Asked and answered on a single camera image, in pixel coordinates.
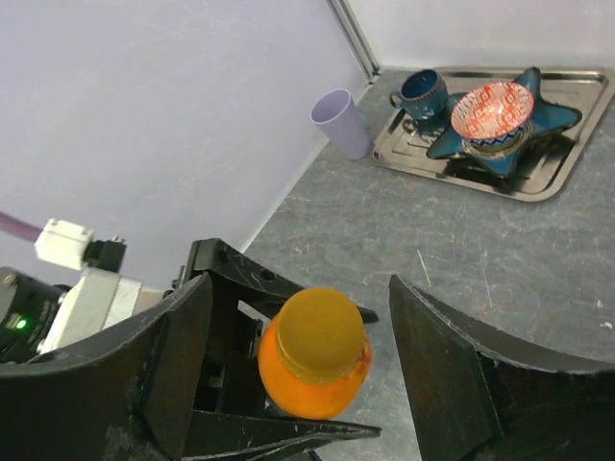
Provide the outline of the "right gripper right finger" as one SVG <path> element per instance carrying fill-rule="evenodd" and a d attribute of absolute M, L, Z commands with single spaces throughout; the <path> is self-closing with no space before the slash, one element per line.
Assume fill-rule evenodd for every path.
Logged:
<path fill-rule="evenodd" d="M 613 363 L 515 337 L 398 276 L 389 308 L 423 459 L 613 459 Z"/>

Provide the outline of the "orange juice bottle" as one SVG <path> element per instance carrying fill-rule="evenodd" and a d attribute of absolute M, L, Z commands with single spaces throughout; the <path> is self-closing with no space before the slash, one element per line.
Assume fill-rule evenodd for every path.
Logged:
<path fill-rule="evenodd" d="M 358 307 L 330 287 L 291 296 L 263 333 L 258 371 L 283 412 L 330 420 L 355 399 L 373 362 Z"/>

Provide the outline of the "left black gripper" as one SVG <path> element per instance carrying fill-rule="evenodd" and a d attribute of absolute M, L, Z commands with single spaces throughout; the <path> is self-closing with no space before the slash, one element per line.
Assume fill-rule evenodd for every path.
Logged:
<path fill-rule="evenodd" d="M 258 345 L 263 322 L 273 319 L 304 286 L 220 238 L 194 241 L 172 286 L 201 275 L 211 281 L 212 309 L 194 401 L 194 408 L 203 411 L 192 414 L 184 443 L 186 460 L 285 460 L 331 443 L 381 435 L 379 427 L 370 425 L 249 417 L 281 414 L 259 377 Z"/>

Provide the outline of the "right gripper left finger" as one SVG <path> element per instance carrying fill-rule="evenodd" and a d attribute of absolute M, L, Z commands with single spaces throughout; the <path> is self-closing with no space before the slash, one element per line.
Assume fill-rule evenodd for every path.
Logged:
<path fill-rule="evenodd" d="M 211 308 L 202 275 L 85 340 L 2 365 L 2 459 L 180 459 Z"/>

